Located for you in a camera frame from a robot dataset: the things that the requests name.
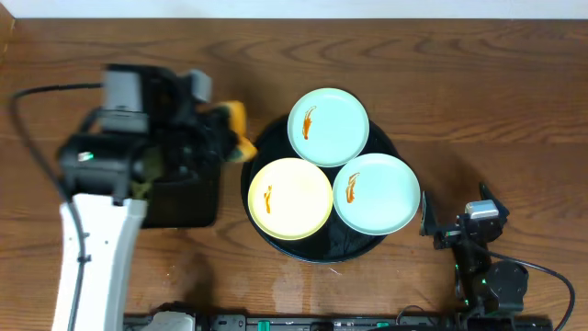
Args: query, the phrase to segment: orange sauce smear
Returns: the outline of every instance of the orange sauce smear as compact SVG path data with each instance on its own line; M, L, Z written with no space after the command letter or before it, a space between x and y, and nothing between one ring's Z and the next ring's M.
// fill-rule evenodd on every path
M357 177L359 177L359 173L354 173L349 177L349 184L345 190L345 194L347 195L347 203L351 203L356 199L353 189L356 186Z
M264 198L266 198L266 211L267 213L270 213L270 209L269 209L269 196L271 196L272 194L272 186L268 186L267 187L267 192L264 193Z
M304 116L304 125L302 126L302 135L304 136L304 140L309 140L309 131L311 130L311 114L312 111L316 109L316 106L312 106L310 109L306 111L306 116Z

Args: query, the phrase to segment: wooden surface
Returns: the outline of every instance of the wooden surface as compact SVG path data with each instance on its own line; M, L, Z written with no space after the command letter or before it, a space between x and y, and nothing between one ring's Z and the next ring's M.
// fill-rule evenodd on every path
M510 208L490 248L556 269L577 292L567 330L588 328L588 23L491 20L19 20L0 93L100 80L101 63L200 68L216 100L238 99L255 137L306 92L357 95L452 219L485 180ZM22 103L53 157L100 94ZM6 117L0 119L0 329L46 330L61 261L59 199ZM396 314L450 308L453 263L418 235L420 212L361 258L311 265L285 257L249 223L241 167L228 165L207 229L142 231L127 312L188 300L253 314ZM565 286L530 271L527 314L556 324Z

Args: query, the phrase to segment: black tray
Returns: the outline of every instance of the black tray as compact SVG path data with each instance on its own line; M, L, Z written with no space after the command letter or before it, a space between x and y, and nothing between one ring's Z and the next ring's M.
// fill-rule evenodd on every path
M277 250L307 262L343 262L366 254L384 240L386 235L361 234L351 229L341 220L334 207L331 210L331 215L326 224L319 231L300 240L289 241L276 239L263 232L255 224L247 205L247 193L257 172L277 159L285 157L300 158L290 145L287 126L288 116L282 117L270 124L255 142L255 146L258 149L257 156L253 161L243 165L243 172L241 173L241 197L247 216L249 216L249 220L255 230ZM396 152L396 148L394 148L394 145L386 136L386 133L372 121L369 122L369 137L367 138L366 147L360 155L369 153L389 154L400 158ZM329 178L332 185L342 167L342 165L331 168L321 167L321 170Z

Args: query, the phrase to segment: dirty plate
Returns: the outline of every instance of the dirty plate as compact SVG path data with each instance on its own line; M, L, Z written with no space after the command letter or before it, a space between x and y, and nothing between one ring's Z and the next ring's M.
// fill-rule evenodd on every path
M333 190L316 165L283 158L262 168L249 188L249 211L260 229L283 240L298 240L324 225L333 208Z
M351 94L321 88L302 97L288 117L288 139L294 151L317 166L344 165L366 146L369 120Z
M411 221L421 191L414 172L387 154L364 154L347 163L334 181L334 207L352 229L391 234Z

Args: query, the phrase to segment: black cable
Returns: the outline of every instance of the black cable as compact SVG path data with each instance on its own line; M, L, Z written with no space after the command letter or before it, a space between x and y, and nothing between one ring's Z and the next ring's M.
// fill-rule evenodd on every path
M25 147L30 152L30 155L35 160L35 162L39 165L43 173L47 176L49 181L52 185L57 189L60 197L63 201L66 202L67 208L69 209L70 213L72 214L72 220L75 224L75 231L77 232L77 241L80 246L80 253L78 255L77 261L79 263L79 267L77 270L77 278L75 281L75 289L73 292L73 301L72 301L72 309L70 312L70 319L67 326L69 331L74 331L75 325L75 318L77 316L77 308L80 303L80 292L82 291L82 282L84 280L84 266L85 263L88 262L88 257L85 255L85 234L84 229L82 228L82 222L80 219L80 214L78 213L77 208L75 208L74 200L72 195L67 191L67 188L61 183L59 178L53 173L51 170L51 166L40 152L39 147L33 142L30 138L30 133L28 132L27 127L23 123L23 120L20 118L18 114L18 100L22 97L43 93L43 92L50 92L50 91L63 91L63 90L72 90L72 89L81 89L81 88L99 88L102 87L101 84L74 84L74 85L67 85L67 86L43 86L43 87L36 87L31 88L28 90L20 91L15 93L9 101L8 105L8 112L10 114L10 119L12 120L12 124L20 137L21 142L25 145Z
M481 246L479 246L478 244L476 244L473 241L470 241L470 242L472 243L472 246L474 247L474 249L476 249L477 251L482 252L483 254L486 254L490 257L496 257L496 258L503 259L505 261L511 261L511 262L517 263L517 264L525 266L525 267L534 268L539 271L543 271L543 272L563 281L563 283L566 284L566 286L568 287L568 290L570 291L570 303L568 303L568 309L566 310L566 313L563 315L563 318L561 318L561 322L554 329L554 331L560 331L563 329L563 327L568 322L568 319L570 319L571 311L573 310L573 305L576 302L576 292L573 289L573 286L571 285L571 282L568 279L563 277L563 275L560 275L558 272L555 272L549 268L541 267L539 265L529 263L529 262L520 260L518 258L508 257L508 256L504 256L502 254L494 253L494 252L489 251L488 249L482 248Z
M410 308L418 308L421 310L421 312L424 313L424 309L421 308L420 306L417 306L416 304L409 304L406 307L402 308L402 310L398 313L398 316L396 316L396 325L400 325L401 324L401 318L404 315L404 312L406 312L407 309ZM429 323L431 323L432 326L436 326L436 323L433 322L433 320L431 319L431 317L427 316L426 319L429 320Z

